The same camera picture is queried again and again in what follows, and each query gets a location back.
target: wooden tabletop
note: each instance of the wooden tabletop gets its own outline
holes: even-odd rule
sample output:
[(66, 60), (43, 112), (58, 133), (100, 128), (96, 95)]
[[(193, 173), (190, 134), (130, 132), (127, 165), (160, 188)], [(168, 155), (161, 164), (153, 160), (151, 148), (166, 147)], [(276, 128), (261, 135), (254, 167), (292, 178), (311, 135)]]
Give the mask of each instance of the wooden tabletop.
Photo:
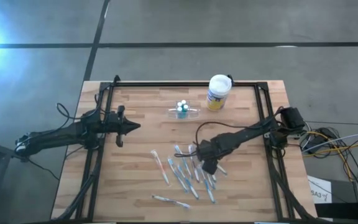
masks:
[[(273, 109), (289, 106), (283, 81), (267, 81)], [(100, 82), (85, 82), (78, 104), (77, 116), (92, 110), (94, 94)], [(216, 190), (212, 204), (205, 186), (192, 180), (200, 199), (185, 194), (170, 170), (167, 157), (173, 157), (174, 145), (187, 151), (195, 140), (197, 127), (205, 121), (220, 121), (232, 125), (258, 122), (258, 109), (253, 88), (234, 87), (220, 112), (206, 108), (206, 87), (121, 87), (115, 88), (112, 109), (126, 107), (127, 119), (140, 123), (141, 128), (124, 136), (124, 147), (115, 144), (116, 135), (106, 138), (94, 221), (102, 222), (251, 222), (276, 221), (270, 177), (262, 137), (245, 142), (219, 163), (228, 176), (217, 172)], [(188, 100), (201, 108), (199, 118), (172, 119), (167, 110), (176, 100)], [(199, 139), (211, 139), (223, 132), (238, 129), (210, 124), (199, 132)], [(70, 146), (68, 152), (78, 146)], [(171, 186), (163, 180), (151, 150), (156, 150)], [(286, 148), (284, 157), (291, 191), (307, 211), (316, 216), (305, 165), (298, 147)], [(52, 217), (59, 216), (71, 203), (81, 185), (86, 151), (72, 154), (64, 163)], [(152, 194), (179, 200), (190, 209), (152, 199)], [(281, 194), (283, 209), (285, 202)], [(88, 209), (85, 202), (84, 215)]]

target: paper sign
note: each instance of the paper sign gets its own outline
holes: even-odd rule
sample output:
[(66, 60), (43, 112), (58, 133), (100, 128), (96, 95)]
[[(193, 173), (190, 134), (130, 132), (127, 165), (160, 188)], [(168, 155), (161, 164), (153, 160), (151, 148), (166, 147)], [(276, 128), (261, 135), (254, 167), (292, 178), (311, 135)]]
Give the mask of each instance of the paper sign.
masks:
[(311, 195), (314, 203), (332, 203), (333, 198), (331, 192), (331, 183), (327, 180), (321, 180), (308, 175)]

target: yellow cable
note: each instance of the yellow cable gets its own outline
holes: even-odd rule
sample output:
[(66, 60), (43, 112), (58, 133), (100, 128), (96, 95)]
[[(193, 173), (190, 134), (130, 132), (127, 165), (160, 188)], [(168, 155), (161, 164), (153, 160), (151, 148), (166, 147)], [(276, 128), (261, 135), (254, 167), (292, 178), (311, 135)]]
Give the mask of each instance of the yellow cable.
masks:
[[(325, 136), (325, 135), (323, 135), (323, 134), (321, 134), (321, 133), (315, 132), (315, 131), (308, 131), (307, 133), (308, 133), (308, 134), (317, 134), (317, 135), (319, 135), (319, 136), (321, 136), (321, 137), (323, 137), (323, 138), (329, 140), (329, 138), (328, 138), (327, 136)], [(353, 178), (352, 178), (352, 176), (351, 176), (351, 171), (350, 171), (349, 165), (347, 164), (347, 161), (346, 161), (345, 158), (343, 157), (342, 152), (338, 149), (338, 147), (336, 147), (335, 145), (333, 145), (333, 146), (334, 146), (335, 150), (338, 152), (338, 155), (341, 157), (343, 163), (345, 163), (346, 170), (347, 170), (347, 176), (348, 176), (349, 180), (350, 180), (351, 182), (353, 182)]]
[(352, 149), (354, 147), (358, 147), (358, 144), (355, 144), (351, 147), (347, 146), (347, 147), (339, 147), (336, 149), (325, 149), (325, 150), (318, 151), (317, 153), (314, 153), (314, 154), (304, 155), (303, 157), (321, 156), (320, 153), (322, 153), (322, 152), (332, 152), (332, 151), (343, 150), (343, 149)]

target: concrete floor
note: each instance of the concrete floor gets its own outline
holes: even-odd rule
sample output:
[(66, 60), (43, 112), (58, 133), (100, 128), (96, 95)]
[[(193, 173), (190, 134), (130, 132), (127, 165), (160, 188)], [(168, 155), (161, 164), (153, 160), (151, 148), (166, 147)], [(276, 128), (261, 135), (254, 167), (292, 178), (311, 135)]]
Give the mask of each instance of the concrete floor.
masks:
[[(0, 0), (0, 43), (92, 43), (103, 0)], [(358, 41), (353, 0), (113, 0), (101, 42)], [(74, 113), (90, 49), (0, 49), (0, 144)], [(308, 121), (358, 123), (358, 47), (99, 49), (91, 80), (284, 80)], [(342, 136), (358, 125), (332, 126)], [(33, 160), (60, 174), (65, 148)], [(358, 160), (358, 149), (354, 150)], [(305, 159), (309, 175), (346, 180), (338, 157)], [(0, 194), (0, 223), (48, 220), (57, 181), (12, 160)]]

